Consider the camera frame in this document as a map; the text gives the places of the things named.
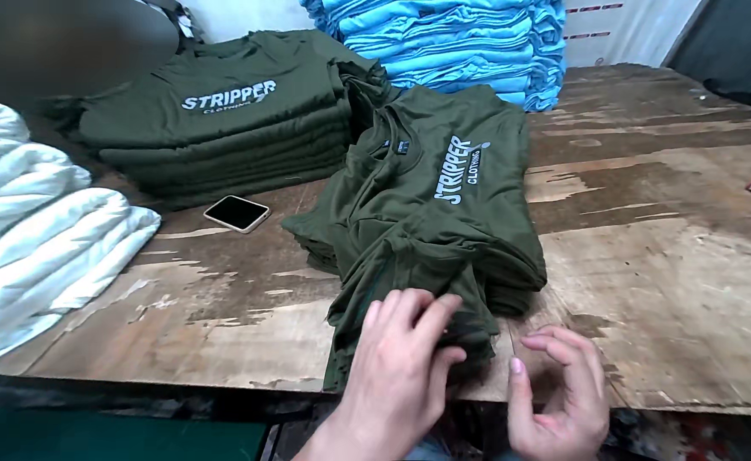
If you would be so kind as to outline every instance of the smartphone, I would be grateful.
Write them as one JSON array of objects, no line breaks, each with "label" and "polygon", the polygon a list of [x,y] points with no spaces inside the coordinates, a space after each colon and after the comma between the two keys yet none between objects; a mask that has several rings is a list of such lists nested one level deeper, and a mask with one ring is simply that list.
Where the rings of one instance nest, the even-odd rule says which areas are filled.
[{"label": "smartphone", "polygon": [[205,217],[243,234],[249,234],[270,215],[269,207],[228,195],[205,210]]}]

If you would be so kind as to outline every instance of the phone screen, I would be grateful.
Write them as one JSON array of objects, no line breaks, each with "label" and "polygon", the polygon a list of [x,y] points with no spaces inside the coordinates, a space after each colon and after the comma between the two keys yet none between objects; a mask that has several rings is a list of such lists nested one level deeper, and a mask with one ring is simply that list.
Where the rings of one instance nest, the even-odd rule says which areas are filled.
[{"label": "phone screen", "polygon": [[217,219],[238,229],[247,229],[256,219],[265,214],[267,207],[236,197],[222,198],[205,212],[205,216]]}]

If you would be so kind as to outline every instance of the white wall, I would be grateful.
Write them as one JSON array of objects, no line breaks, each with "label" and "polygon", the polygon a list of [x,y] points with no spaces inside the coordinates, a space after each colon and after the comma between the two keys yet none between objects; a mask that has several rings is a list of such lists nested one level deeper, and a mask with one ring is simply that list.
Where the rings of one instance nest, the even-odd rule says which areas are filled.
[{"label": "white wall", "polygon": [[298,0],[178,0],[196,17],[208,43],[247,35],[251,30],[313,29]]},{"label": "white wall", "polygon": [[[707,0],[564,0],[567,15],[563,34],[568,36],[566,61],[569,67],[619,62],[659,67],[695,12],[699,12],[698,6],[705,2]],[[598,9],[580,11],[598,6]]]}]

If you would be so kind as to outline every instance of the hand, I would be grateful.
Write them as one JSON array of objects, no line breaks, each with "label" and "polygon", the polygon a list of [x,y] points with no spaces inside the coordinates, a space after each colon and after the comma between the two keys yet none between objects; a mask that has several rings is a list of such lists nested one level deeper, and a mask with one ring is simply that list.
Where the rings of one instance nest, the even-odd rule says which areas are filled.
[{"label": "hand", "polygon": [[371,303],[341,403],[295,459],[388,460],[409,453],[443,414],[449,368],[466,359],[460,347],[435,350],[461,302],[394,289]]},{"label": "hand", "polygon": [[543,414],[532,412],[532,386],[524,362],[509,371],[509,445],[529,461],[596,459],[609,430],[606,377],[592,341],[562,327],[543,327],[520,342],[563,365],[564,386]]}]

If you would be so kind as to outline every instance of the olive green t-shirt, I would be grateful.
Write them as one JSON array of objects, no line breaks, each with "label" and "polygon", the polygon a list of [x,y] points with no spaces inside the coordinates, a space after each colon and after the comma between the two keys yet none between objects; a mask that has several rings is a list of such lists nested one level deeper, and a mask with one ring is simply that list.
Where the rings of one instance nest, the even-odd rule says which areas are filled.
[{"label": "olive green t-shirt", "polygon": [[416,86],[377,111],[316,209],[283,223],[341,274],[327,389],[343,388],[366,309],[391,289],[463,297],[442,344],[467,350],[462,371],[492,357],[492,312],[523,313],[546,283],[527,162],[523,110],[486,85],[450,95]]}]

